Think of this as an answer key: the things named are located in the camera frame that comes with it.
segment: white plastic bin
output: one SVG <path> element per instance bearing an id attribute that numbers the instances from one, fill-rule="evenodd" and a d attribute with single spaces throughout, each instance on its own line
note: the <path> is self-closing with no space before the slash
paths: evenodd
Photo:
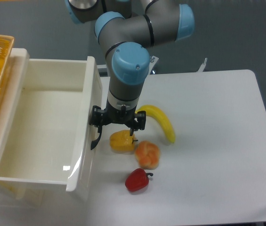
<path id="1" fill-rule="evenodd" d="M 88 121 L 102 95 L 95 59 L 30 59 L 20 88 L 10 130 L 2 134 L 0 186 L 62 188 L 86 199 L 96 135 Z"/>

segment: red bell pepper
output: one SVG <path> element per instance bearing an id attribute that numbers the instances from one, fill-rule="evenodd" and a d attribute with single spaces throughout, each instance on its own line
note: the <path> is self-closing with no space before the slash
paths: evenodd
<path id="1" fill-rule="evenodd" d="M 152 177 L 153 173 L 146 173 L 144 169 L 138 168 L 129 175 L 125 186 L 130 192 L 136 192 L 149 184 L 148 176 Z"/>

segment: table surface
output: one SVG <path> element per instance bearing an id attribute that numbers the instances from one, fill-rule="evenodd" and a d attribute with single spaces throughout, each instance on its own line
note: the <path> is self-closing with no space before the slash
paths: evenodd
<path id="1" fill-rule="evenodd" d="M 103 107 L 109 78 L 102 78 Z M 165 226 L 266 221 L 266 111 L 253 72 L 151 75 L 138 106 L 160 107 L 177 138 L 168 144 L 147 118 L 139 141 L 160 147 L 148 187 L 131 194 L 124 183 L 138 168 L 133 154 L 111 151 L 103 128 L 93 162 L 86 224 Z"/>

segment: robotic arm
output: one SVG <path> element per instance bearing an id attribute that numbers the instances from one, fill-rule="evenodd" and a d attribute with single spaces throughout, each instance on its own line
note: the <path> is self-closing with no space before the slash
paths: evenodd
<path id="1" fill-rule="evenodd" d="M 135 110 L 149 72 L 150 55 L 146 48 L 191 36 L 195 24 L 191 8 L 173 0 L 141 0 L 145 14 L 131 17 L 129 0 L 66 1 L 79 21 L 98 17 L 95 35 L 110 75 L 106 108 L 93 106 L 91 112 L 90 125 L 99 132 L 91 149 L 98 144 L 104 125 L 124 124 L 131 135 L 144 130 L 146 113 Z"/>

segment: banana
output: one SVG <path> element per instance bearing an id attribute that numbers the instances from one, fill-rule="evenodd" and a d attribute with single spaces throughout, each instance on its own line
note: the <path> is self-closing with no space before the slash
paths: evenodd
<path id="1" fill-rule="evenodd" d="M 144 105 L 139 108 L 136 113 L 139 111 L 146 111 L 147 116 L 154 118 L 160 124 L 168 141 L 171 143 L 175 142 L 176 135 L 173 126 L 167 115 L 161 109 L 153 105 Z"/>

